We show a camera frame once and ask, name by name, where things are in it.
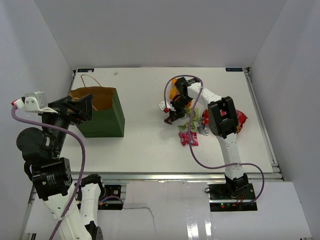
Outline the orange snack bag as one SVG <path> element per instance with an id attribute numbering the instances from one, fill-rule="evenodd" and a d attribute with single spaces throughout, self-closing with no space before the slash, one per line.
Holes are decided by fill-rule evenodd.
<path id="1" fill-rule="evenodd" d="M 178 91 L 176 90 L 175 86 L 174 86 L 174 83 L 176 81 L 176 78 L 174 78 L 171 82 L 171 89 L 170 89 L 170 92 L 169 92 L 169 99 L 170 101 L 178 94 Z M 192 101 L 187 105 L 186 108 L 190 107 L 191 106 L 191 103 Z"/>

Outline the brown chocolate bar wrapper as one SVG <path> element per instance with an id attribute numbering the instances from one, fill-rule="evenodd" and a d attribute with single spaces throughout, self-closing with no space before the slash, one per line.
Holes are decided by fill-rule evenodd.
<path id="1" fill-rule="evenodd" d="M 164 119 L 164 122 L 171 125 L 173 122 L 175 122 L 178 119 L 183 118 L 185 115 L 186 115 L 186 112 L 184 110 L 182 110 L 182 111 L 169 110 L 169 116 Z"/>

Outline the green candy packet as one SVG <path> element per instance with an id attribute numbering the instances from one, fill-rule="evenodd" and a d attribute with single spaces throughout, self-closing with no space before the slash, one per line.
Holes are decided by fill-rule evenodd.
<path id="1" fill-rule="evenodd" d="M 185 109 L 185 118 L 191 120 L 191 123 L 199 121 L 199 109 L 192 109 L 191 107 L 186 107 Z"/>
<path id="2" fill-rule="evenodd" d="M 178 128 L 180 133 L 187 133 L 188 129 L 189 129 L 189 122 L 187 121 L 183 125 L 178 125 L 177 128 Z M 196 131 L 196 127 L 195 127 L 194 121 L 192 121 L 191 124 L 190 124 L 190 131 L 191 132 L 195 132 Z"/>

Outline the pink candy packet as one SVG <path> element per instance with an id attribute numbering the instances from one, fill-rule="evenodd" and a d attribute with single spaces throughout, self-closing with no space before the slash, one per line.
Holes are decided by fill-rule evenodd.
<path id="1" fill-rule="evenodd" d="M 191 132 L 190 136 L 187 132 L 179 132 L 178 136 L 180 138 L 180 143 L 185 146 L 191 144 L 192 146 L 198 146 L 198 136 L 196 132 Z"/>

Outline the silver candy packet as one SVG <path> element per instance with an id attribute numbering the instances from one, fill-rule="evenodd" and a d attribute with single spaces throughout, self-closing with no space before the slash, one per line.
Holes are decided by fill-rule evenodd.
<path id="1" fill-rule="evenodd" d="M 198 123 L 197 130 L 201 135 L 204 135 L 204 136 L 209 135 L 208 124 Z"/>

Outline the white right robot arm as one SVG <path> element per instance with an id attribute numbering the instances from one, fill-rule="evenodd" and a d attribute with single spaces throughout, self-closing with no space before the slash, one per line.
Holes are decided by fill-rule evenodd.
<path id="1" fill-rule="evenodd" d="M 194 100 L 206 107 L 208 127 L 216 136 L 224 160 L 226 195 L 236 200 L 244 193 L 249 184 L 240 160 L 237 144 L 237 127 L 239 124 L 234 101 L 231 97 L 221 97 L 204 87 L 200 78 L 193 75 L 178 75 L 174 86 L 178 91 L 170 104 L 164 101 L 164 111 L 169 113 L 164 121 L 172 124 L 186 115 L 185 108 Z"/>

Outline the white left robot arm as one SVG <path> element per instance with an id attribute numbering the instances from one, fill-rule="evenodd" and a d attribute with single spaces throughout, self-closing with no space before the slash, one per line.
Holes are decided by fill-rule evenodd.
<path id="1" fill-rule="evenodd" d="M 49 103 L 44 93 L 37 91 L 11 104 L 12 117 L 29 124 L 16 139 L 24 172 L 55 222 L 52 233 L 63 240 L 103 238 L 97 220 L 99 200 L 106 193 L 102 178 L 98 174 L 84 176 L 80 171 L 73 180 L 70 161 L 61 156 L 66 136 L 73 135 L 69 126 L 92 119 L 92 102 L 93 96 L 88 94 L 78 100 L 66 96 Z M 18 117 L 18 109 L 38 114 L 41 121 Z"/>

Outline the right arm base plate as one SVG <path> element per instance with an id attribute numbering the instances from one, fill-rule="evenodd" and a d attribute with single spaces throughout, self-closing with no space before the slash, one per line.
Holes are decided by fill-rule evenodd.
<path id="1" fill-rule="evenodd" d="M 257 203 L 253 185 L 250 183 L 236 193 L 229 193 L 226 184 L 209 184 L 204 189 L 209 197 L 211 212 L 252 212 L 257 211 Z"/>

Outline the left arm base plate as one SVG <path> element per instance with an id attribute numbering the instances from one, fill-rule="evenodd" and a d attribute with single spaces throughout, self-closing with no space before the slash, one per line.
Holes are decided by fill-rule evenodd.
<path id="1" fill-rule="evenodd" d="M 101 210 L 101 211 L 122 210 L 124 204 L 123 204 L 121 194 L 122 194 L 121 185 L 105 185 L 104 190 L 99 196 L 98 210 Z"/>

